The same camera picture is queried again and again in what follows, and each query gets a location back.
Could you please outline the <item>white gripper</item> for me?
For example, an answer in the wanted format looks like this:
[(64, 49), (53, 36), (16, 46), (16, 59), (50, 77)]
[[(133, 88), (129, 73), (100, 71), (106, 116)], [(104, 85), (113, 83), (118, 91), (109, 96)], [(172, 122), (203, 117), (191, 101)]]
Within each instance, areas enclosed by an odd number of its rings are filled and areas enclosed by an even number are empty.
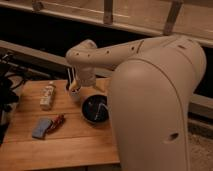
[[(77, 81), (76, 80), (72, 81), (72, 83), (68, 88), (69, 91), (77, 92), (81, 88), (81, 86), (89, 87), (93, 86), (96, 83), (96, 76), (93, 68), (80, 67), (76, 69), (76, 73), (77, 73)], [(99, 87), (98, 85), (94, 85), (93, 88), (99, 92), (102, 93), (105, 92), (105, 90)]]

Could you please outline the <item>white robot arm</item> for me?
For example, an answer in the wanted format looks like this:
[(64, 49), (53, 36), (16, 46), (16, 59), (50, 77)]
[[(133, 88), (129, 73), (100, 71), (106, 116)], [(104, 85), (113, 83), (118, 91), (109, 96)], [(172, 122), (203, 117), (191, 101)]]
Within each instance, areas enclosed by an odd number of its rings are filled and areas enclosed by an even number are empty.
[(77, 86), (93, 85), (96, 68), (113, 71), (107, 100), (123, 171), (190, 171), (188, 106), (206, 69), (198, 42), (165, 36), (99, 48), (85, 40), (66, 60)]

